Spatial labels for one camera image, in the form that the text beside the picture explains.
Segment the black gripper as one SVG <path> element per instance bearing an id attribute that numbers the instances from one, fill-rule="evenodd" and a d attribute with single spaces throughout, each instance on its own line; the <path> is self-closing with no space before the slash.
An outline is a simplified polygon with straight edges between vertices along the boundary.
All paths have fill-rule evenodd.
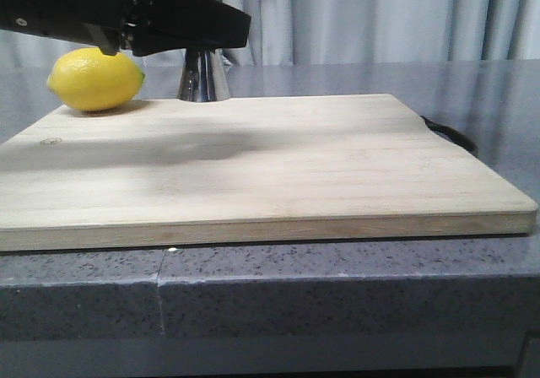
<path id="1" fill-rule="evenodd" d="M 127 46 L 135 0 L 1 0 L 1 29 L 97 46 L 115 55 Z M 178 49 L 246 46 L 251 16 L 219 0 L 137 0 L 131 50 L 148 56 Z"/>

